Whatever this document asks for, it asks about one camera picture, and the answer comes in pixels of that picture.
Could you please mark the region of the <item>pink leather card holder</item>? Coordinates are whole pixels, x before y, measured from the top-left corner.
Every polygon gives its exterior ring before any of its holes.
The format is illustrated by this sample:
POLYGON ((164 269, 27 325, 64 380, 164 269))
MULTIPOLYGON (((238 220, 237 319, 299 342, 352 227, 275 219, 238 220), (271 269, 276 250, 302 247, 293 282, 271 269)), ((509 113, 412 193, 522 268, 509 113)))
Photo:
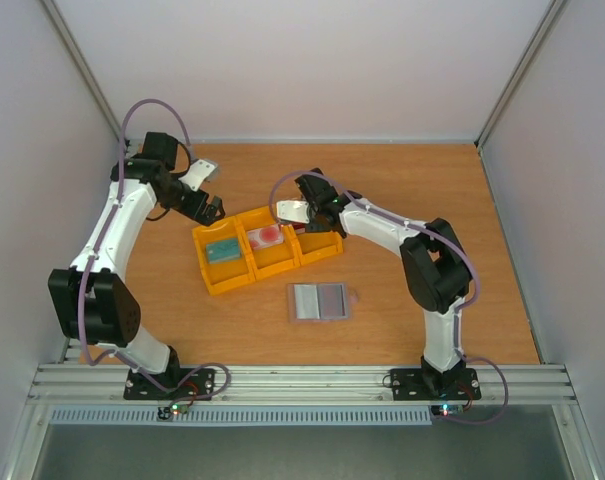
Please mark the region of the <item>pink leather card holder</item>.
POLYGON ((352 317, 359 301, 355 290, 344 282, 293 283, 287 286, 291 323, 327 323, 352 317))

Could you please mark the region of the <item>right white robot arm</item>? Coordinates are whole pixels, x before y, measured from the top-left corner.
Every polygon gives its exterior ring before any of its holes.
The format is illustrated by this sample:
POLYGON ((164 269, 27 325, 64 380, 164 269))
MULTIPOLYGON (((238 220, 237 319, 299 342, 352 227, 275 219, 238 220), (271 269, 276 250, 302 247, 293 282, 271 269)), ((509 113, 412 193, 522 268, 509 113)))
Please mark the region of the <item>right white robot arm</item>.
POLYGON ((451 224, 407 219, 355 192, 340 193, 319 169, 298 176, 295 184, 306 202, 301 222, 307 233, 357 236, 400 258, 409 294, 424 314, 421 383, 431 398, 449 394, 466 368, 460 321, 476 300, 468 293, 477 278, 451 224))

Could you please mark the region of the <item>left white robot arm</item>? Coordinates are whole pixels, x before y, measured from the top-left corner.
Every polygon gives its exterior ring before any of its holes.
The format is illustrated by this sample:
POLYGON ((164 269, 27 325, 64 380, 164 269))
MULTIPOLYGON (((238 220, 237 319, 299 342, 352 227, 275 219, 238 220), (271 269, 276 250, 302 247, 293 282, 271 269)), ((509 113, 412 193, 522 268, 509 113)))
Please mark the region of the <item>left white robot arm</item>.
POLYGON ((215 162, 188 160, 177 171, 176 138, 149 132, 140 152, 123 155, 110 174, 103 211, 78 256, 55 269, 48 289, 63 334, 79 341, 87 364, 106 357, 127 364, 161 398, 177 395, 188 377, 177 352, 142 325, 141 307, 125 283, 128 262, 151 211, 161 206, 204 226, 225 215, 223 202, 202 186, 218 172, 215 162))

